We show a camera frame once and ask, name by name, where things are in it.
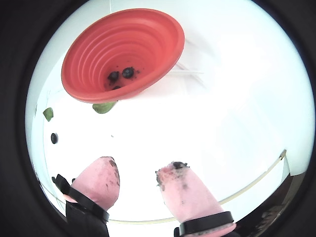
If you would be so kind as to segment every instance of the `white surface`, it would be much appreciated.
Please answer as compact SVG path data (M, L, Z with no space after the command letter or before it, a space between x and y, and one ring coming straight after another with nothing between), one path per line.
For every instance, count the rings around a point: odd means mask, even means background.
M179 65L204 74L198 80L170 74L99 115L62 89L60 69L73 40L109 14L108 6L108 1L91 0L69 17L32 77L28 147L39 179L52 193L61 198L51 176L60 173L71 182L99 156L113 156L121 193L109 210L111 218L151 220L171 217L155 187L154 171L172 160L188 162L219 200L251 183L284 148L291 173L306 170L315 130L311 86L292 42L268 14L245 0L112 1L113 11L148 7L175 17L186 34ZM54 118L47 122L42 112L50 106ZM50 142L52 132L59 136L56 145ZM279 186L282 165L253 187L259 196L249 190L225 205L236 221Z

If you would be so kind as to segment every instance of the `green leaf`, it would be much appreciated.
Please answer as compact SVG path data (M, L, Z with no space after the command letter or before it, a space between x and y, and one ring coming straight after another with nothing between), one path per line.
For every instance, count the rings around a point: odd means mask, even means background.
M44 110L43 115L45 116L47 121L50 121L52 117L54 117L54 112L52 108L47 108Z
M104 104L93 104L92 107L98 114L105 114L113 108L117 101L104 103Z

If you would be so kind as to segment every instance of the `blueberry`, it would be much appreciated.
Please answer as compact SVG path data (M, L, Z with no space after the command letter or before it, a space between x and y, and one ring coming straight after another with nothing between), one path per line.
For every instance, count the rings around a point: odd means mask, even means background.
M115 83L119 79L119 72L111 72L108 76L110 82Z
M120 89L121 87L119 85L117 85L116 87L114 87L112 90L116 90L116 89Z
M56 133L52 133L50 136L50 140L52 142L52 144L56 144L58 142L58 136Z
M134 68L130 67L130 68L125 68L122 72L122 76L124 78L131 78L134 75Z
M174 162L172 164L175 167L175 169L181 169L184 166L187 166L187 163L182 163L182 162L179 162L179 161L176 161L176 162Z

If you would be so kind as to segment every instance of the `pink glove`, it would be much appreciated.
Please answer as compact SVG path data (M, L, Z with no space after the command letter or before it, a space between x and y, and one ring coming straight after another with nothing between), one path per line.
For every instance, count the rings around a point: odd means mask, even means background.
M114 159L100 157L74 180L71 187L107 211L119 197L119 184L119 171ZM68 195L64 198L76 202Z
M158 185L172 215L183 223L224 212L215 197L186 163L172 162L156 171ZM221 237L233 231L235 223L201 233L203 237Z

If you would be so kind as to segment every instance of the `collapsible silicone bowl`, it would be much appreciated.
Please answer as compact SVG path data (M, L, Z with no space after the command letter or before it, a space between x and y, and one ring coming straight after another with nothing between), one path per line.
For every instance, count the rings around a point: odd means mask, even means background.
M71 45L62 84L87 103L130 98L167 74L183 47L183 29L171 16L145 8L115 12L93 23ZM122 71L130 67L134 75L126 79ZM119 72L115 83L108 79L111 72Z

